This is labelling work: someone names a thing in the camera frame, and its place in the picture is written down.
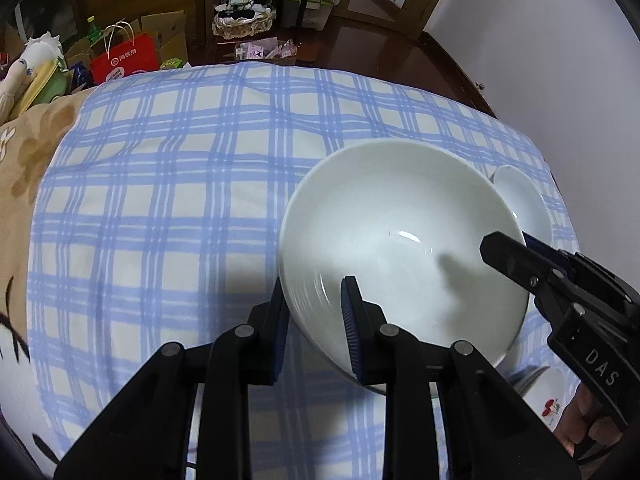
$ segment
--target brown blanket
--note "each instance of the brown blanket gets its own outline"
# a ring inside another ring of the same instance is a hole
[[[14,348],[27,341],[26,284],[29,237],[38,186],[60,140],[76,122],[93,90],[30,108],[0,126],[0,324],[14,334]]]

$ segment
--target white lettering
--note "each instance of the white lettering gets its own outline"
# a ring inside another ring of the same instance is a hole
[[[608,364],[609,364],[609,361],[604,361],[603,364],[601,364],[596,368],[596,371],[600,372],[601,377],[604,375],[604,371],[607,369]]]
[[[594,348],[593,350],[591,350],[591,352],[589,352],[589,355],[587,355],[587,358],[585,359],[585,361],[587,362],[588,365],[592,365],[597,360],[598,360],[598,351]]]
[[[616,380],[616,377],[618,377],[618,376],[619,376],[618,372],[612,372],[611,375],[609,376],[609,379],[607,379],[607,381],[606,381],[607,386],[611,386],[614,383],[614,381]]]

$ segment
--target white bag handle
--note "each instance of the white bag handle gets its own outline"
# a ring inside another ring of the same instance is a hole
[[[124,23],[125,25],[127,25],[127,27],[129,27],[129,30],[131,31],[131,35],[129,35],[129,31],[128,31],[125,27],[123,27],[122,25],[120,25],[121,23]],[[107,52],[107,59],[111,59],[111,58],[110,58],[110,56],[109,56],[109,52],[110,52],[110,50],[111,50],[111,40],[113,39],[113,33],[116,31],[116,28],[119,28],[120,30],[124,30],[124,31],[127,33],[127,37],[130,39],[131,44],[132,44],[133,46],[136,46],[136,35],[135,35],[135,33],[133,32],[133,27],[131,27],[131,24],[130,24],[130,23],[128,23],[128,22],[123,22],[123,21],[119,21],[119,22],[114,23],[113,25],[109,25],[109,26],[108,26],[108,27],[106,27],[104,30],[106,31],[106,30],[108,30],[109,28],[111,28],[111,29],[113,29],[113,30],[111,31],[111,34],[110,34],[110,36],[109,36],[109,44],[108,44],[108,45],[107,45],[107,37],[106,37],[106,36],[104,37],[104,49],[105,49],[105,50],[106,50],[106,52]]]

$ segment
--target human hand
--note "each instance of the human hand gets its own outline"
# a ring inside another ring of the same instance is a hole
[[[562,412],[558,426],[556,426],[554,435],[571,456],[574,455],[575,445],[587,436],[587,431],[593,440],[604,446],[613,446],[622,437],[622,432],[610,416],[599,418],[593,423],[591,429],[588,428],[584,416],[592,404],[593,394],[584,384],[580,383],[574,398]]]

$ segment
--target blue and white plaid tablecloth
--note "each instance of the blue and white plaid tablecloth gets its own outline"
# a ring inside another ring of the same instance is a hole
[[[33,217],[28,337],[59,451],[160,345],[210,342],[269,297],[288,197],[320,159],[371,137],[423,140],[487,176],[520,168],[555,245],[577,250],[533,143],[443,97],[253,62],[106,83],[62,140]],[[530,312],[505,371],[563,367],[548,330]],[[255,477],[379,479],[384,405],[290,327],[277,385],[250,390]]]

